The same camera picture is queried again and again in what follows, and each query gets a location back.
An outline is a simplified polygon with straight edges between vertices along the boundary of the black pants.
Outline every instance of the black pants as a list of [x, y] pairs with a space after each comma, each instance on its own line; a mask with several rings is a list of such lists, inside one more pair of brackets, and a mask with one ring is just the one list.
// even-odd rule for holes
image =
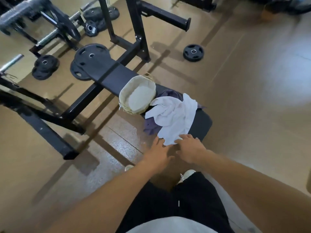
[[234, 233], [215, 187], [201, 172], [192, 174], [171, 192], [146, 183], [116, 233], [126, 233], [142, 223], [170, 216], [194, 220], [218, 233]]

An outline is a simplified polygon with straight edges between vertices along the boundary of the person's left hand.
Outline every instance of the person's left hand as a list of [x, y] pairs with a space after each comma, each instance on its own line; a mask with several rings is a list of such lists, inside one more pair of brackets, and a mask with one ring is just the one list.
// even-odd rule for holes
[[174, 156], [167, 156], [169, 148], [173, 145], [164, 146], [164, 142], [164, 139], [156, 137], [151, 148], [144, 153], [144, 157], [141, 161], [154, 172], [154, 174], [162, 172], [169, 164], [169, 161], [174, 158]]

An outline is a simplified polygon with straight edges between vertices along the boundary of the hand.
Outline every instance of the hand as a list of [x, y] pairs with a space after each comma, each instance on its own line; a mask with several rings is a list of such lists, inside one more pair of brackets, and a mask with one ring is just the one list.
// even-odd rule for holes
[[173, 145], [164, 146], [165, 140], [156, 137], [153, 141], [151, 148], [144, 153], [142, 163], [147, 166], [154, 174], [162, 172], [169, 161], [174, 158], [174, 156], [167, 156], [169, 148]]
[[205, 153], [207, 150], [201, 141], [196, 138], [194, 139], [190, 134], [180, 135], [182, 140], [178, 139], [175, 143], [180, 145], [180, 149], [176, 153], [180, 158], [187, 163], [197, 163], [198, 158]]

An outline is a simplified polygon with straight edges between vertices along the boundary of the white cloth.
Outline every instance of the white cloth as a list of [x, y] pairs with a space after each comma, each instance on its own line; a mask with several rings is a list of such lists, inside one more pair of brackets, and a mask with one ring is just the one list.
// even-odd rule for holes
[[188, 134], [197, 110], [197, 102], [186, 93], [184, 101], [170, 96], [155, 98], [150, 105], [154, 106], [146, 112], [145, 119], [154, 117], [155, 123], [161, 126], [159, 138], [164, 138], [164, 145], [175, 144], [179, 135]]
[[179, 216], [155, 219], [134, 227], [127, 233], [217, 233], [213, 229]]

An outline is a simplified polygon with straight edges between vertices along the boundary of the forearm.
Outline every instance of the forearm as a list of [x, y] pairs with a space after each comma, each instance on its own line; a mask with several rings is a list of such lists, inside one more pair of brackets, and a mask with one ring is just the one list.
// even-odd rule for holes
[[263, 232], [311, 232], [311, 198], [302, 192], [211, 151], [196, 163], [231, 196]]
[[130, 204], [151, 176], [153, 171], [144, 163], [138, 163], [66, 212], [48, 232], [114, 233]]

